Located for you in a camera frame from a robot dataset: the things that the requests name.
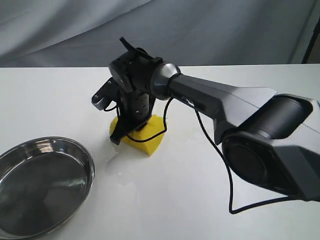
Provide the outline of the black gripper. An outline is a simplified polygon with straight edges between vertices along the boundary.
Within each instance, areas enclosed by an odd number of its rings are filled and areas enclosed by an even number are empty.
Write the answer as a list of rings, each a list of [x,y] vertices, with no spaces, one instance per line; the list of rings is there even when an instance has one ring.
[[[133,130],[141,130],[149,121],[154,107],[154,97],[140,90],[120,92],[120,116],[116,118],[110,140],[119,145]]]

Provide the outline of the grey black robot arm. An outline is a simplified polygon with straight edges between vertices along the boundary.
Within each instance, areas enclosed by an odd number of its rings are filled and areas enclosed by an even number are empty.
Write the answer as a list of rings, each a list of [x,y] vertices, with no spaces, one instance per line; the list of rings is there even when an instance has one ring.
[[[238,87],[185,75],[124,38],[126,52],[109,64],[119,87],[111,141],[135,129],[129,100],[141,92],[176,99],[213,121],[213,139],[227,166],[242,180],[297,200],[320,198],[320,103],[269,87]]]

